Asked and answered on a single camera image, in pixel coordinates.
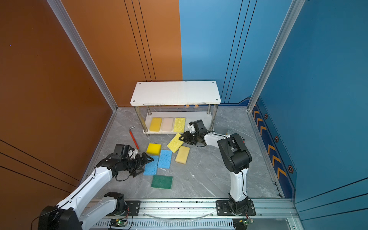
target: bright yellow sponge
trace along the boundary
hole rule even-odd
[[[151,121],[151,125],[149,126],[149,130],[151,132],[159,132],[161,127],[162,118],[161,117],[153,117]]]
[[[175,118],[174,123],[174,132],[184,132],[185,128],[185,117],[177,117]]]
[[[189,147],[185,147],[185,146],[180,147],[175,161],[182,163],[182,164],[186,164],[187,159],[188,159],[189,150],[190,150]]]
[[[170,143],[167,145],[167,147],[175,153],[178,151],[179,147],[184,143],[184,141],[179,140],[179,137],[181,136],[180,133],[177,133],[174,138],[170,141]]]
[[[147,154],[160,155],[161,145],[149,143],[147,148]]]

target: brown wall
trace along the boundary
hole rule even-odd
[[[118,106],[138,81],[182,81],[179,0],[62,0]]]
[[[112,111],[45,0],[2,1],[0,33],[1,228],[29,229],[78,186]]]

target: red allen wrench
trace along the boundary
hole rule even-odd
[[[137,144],[137,142],[135,141],[135,138],[134,138],[134,136],[133,136],[133,133],[132,133],[132,128],[134,128],[135,126],[133,126],[133,127],[130,127],[129,128],[129,133],[130,133],[130,135],[132,136],[132,139],[133,139],[133,141],[134,141],[134,143],[135,143],[135,146],[137,147],[137,149],[138,149],[138,152],[140,152],[140,149],[139,149],[139,147],[138,147],[138,144]]]

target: red handle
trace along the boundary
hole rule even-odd
[[[133,133],[132,133],[132,131],[129,131],[129,133],[130,133],[130,135],[132,136],[132,138],[133,138],[133,141],[134,141],[134,143],[135,143],[135,146],[137,147],[137,149],[139,150],[139,147],[138,147],[138,144],[137,144],[137,142],[135,141],[135,139],[134,139],[134,136],[133,136]]]

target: blue sponge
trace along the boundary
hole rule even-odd
[[[156,175],[157,173],[157,163],[159,161],[159,157],[158,156],[151,156],[151,157],[153,158],[153,161],[146,164],[143,175],[146,176]]]
[[[171,150],[161,150],[158,167],[162,169],[169,169],[172,154],[173,152]]]

